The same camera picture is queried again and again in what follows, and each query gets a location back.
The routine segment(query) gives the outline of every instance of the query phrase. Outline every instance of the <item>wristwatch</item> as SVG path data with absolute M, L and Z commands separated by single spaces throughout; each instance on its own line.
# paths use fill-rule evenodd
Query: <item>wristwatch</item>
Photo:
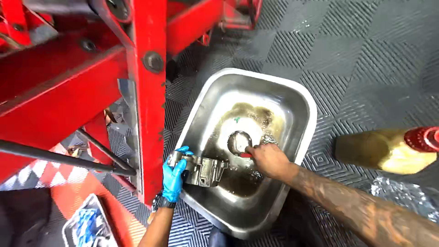
M 162 194 L 159 193 L 155 196 L 154 200 L 152 200 L 152 211 L 156 212 L 159 207 L 175 208 L 176 205 L 177 203 L 168 201 L 168 199 L 162 197 Z

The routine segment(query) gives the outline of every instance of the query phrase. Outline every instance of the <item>gloved hand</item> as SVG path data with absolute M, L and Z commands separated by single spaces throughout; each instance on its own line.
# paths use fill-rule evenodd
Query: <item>gloved hand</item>
M 183 146 L 176 151 L 184 154 L 193 155 L 194 153 L 189 151 L 188 146 Z M 167 165 L 168 160 L 163 164 L 163 192 L 162 196 L 168 201 L 176 203 L 180 196 L 181 188 L 183 186 L 183 180 L 181 174 L 186 169 L 186 160 L 180 160 L 177 165 L 172 168 Z

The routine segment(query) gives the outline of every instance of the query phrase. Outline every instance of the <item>sink rim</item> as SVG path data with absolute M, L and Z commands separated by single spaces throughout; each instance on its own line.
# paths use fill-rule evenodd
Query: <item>sink rim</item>
M 308 150 L 309 144 L 311 143 L 311 140 L 313 138 L 316 124 L 317 124 L 317 105 L 314 101 L 314 98 L 303 85 L 299 84 L 298 82 L 271 76 L 271 75 L 265 75 L 261 73 L 251 72 L 247 70 L 242 69 L 235 69 L 235 68 L 226 68 L 222 69 L 216 73 L 214 73 L 212 76 L 210 76 L 206 83 L 204 84 L 203 88 L 201 89 L 200 94 L 198 95 L 194 106 L 191 109 L 191 112 L 189 114 L 189 117 L 187 118 L 187 121 L 184 125 L 184 128 L 180 134 L 180 137 L 178 139 L 178 142 L 176 144 L 175 149 L 181 147 L 184 139 L 186 138 L 186 134 L 189 130 L 189 127 L 192 124 L 192 121 L 194 120 L 194 117 L 201 105 L 201 102 L 203 101 L 206 93 L 208 92 L 210 86 L 220 77 L 224 75 L 229 74 L 236 74 L 236 75 L 243 75 L 253 78 L 258 78 L 262 80 L 269 81 L 271 83 L 277 83 L 286 87 L 291 88 L 292 90 L 295 90 L 297 93 L 299 93 L 303 98 L 305 103 L 307 104 L 307 111 L 309 113 L 309 117 L 307 119 L 305 130 L 302 134 L 302 138 L 300 140 L 298 150 L 296 151 L 296 156 L 294 157 L 293 162 L 301 165 L 302 161 L 305 157 L 305 154 Z M 196 200 L 194 200 L 186 191 L 183 189 L 180 194 L 180 198 L 185 201 L 189 206 L 194 208 L 198 213 L 200 213 L 203 217 L 208 219 L 211 223 L 213 223 L 216 227 L 220 228 L 222 231 L 237 237 L 241 239 L 247 239 L 252 235 L 255 235 L 256 233 L 260 232 L 261 230 L 266 229 L 268 226 L 271 226 L 271 223 L 273 223 L 276 218 L 278 217 L 282 206 L 284 205 L 285 198 L 288 194 L 289 187 L 285 184 L 282 184 L 281 188 L 278 191 L 278 195 L 273 202 L 271 209 L 268 214 L 266 214 L 265 218 L 257 225 L 254 225 L 252 227 L 236 227 L 233 226 L 223 219 L 217 217 L 216 215 L 211 214 L 209 211 L 207 211 L 200 203 L 198 203 Z

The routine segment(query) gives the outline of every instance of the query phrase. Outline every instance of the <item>hand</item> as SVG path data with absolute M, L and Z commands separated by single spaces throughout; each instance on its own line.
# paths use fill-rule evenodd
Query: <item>hand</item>
M 254 148 L 249 146 L 245 150 L 255 159 L 258 170 L 270 178 L 282 180 L 282 175 L 286 174 L 294 165 L 284 152 L 273 143 L 255 145 Z
M 183 146 L 176 151 L 182 152 L 184 154 L 194 154 L 193 152 L 189 151 L 188 146 Z M 178 197 L 180 196 L 181 188 L 183 186 L 181 174 L 183 173 L 184 169 L 186 169 L 186 160 L 180 160 L 174 168 L 168 166 L 167 163 L 168 160 L 166 160 L 163 164 L 162 196 L 168 201 L 176 203 Z

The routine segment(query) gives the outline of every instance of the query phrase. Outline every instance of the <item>red bottle cap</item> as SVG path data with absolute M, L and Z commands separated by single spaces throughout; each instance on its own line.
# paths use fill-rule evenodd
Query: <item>red bottle cap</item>
M 419 152 L 439 152 L 439 127 L 418 127 L 404 135 L 406 144 Z
M 239 155 L 241 158 L 251 158 L 251 157 L 253 157 L 251 154 L 249 154 L 249 153 L 242 153 L 242 154 L 240 154 Z

